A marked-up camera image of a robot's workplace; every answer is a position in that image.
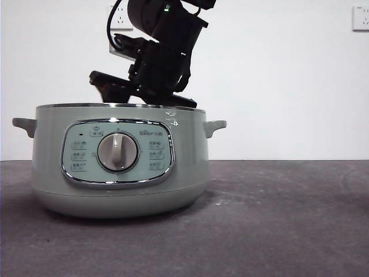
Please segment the control knob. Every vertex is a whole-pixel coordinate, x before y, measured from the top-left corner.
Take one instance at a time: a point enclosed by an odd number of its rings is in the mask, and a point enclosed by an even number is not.
[[[138,156],[136,142],[124,133],[113,133],[99,144],[97,150],[101,164],[112,171],[124,171],[134,164]]]

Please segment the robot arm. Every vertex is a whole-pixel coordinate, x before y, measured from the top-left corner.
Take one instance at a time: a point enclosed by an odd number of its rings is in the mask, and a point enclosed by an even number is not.
[[[214,7],[216,0],[185,0],[201,8]],[[208,23],[189,13],[180,0],[129,0],[128,15],[133,25],[157,42],[143,38],[110,34],[110,22],[121,0],[114,5],[107,27],[109,41],[123,56],[135,60],[129,69],[129,81],[93,72],[92,85],[97,86],[105,102],[127,103],[130,95],[147,104],[196,107],[191,99],[173,95],[188,84],[191,54],[202,28]]]

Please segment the power socket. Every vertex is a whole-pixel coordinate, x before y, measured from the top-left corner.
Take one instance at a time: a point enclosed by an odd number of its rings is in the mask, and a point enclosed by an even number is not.
[[[110,15],[110,12],[113,8],[113,5],[109,5],[108,7],[108,16]],[[121,30],[121,31],[124,31],[124,30],[132,30],[133,29],[133,25],[131,23],[131,21],[129,20],[128,18],[128,12],[127,12],[127,6],[128,6],[128,1],[127,0],[123,0],[114,16],[113,16],[113,19],[111,20],[111,26],[110,28],[112,30]]]
[[[354,6],[352,16],[354,31],[369,31],[369,6]]]

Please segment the pot handle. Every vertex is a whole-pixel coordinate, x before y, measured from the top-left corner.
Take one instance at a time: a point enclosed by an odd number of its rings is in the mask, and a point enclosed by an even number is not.
[[[204,130],[206,138],[209,139],[213,137],[213,133],[216,130],[223,129],[225,127],[227,127],[227,122],[225,120],[204,122]]]
[[[28,136],[33,139],[35,137],[37,120],[28,118],[13,118],[13,126],[26,130]]]

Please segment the gray surface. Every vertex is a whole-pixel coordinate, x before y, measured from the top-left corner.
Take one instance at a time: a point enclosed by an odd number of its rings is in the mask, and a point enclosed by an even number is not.
[[[191,207],[86,220],[2,162],[2,276],[369,276],[369,161],[211,162]]]

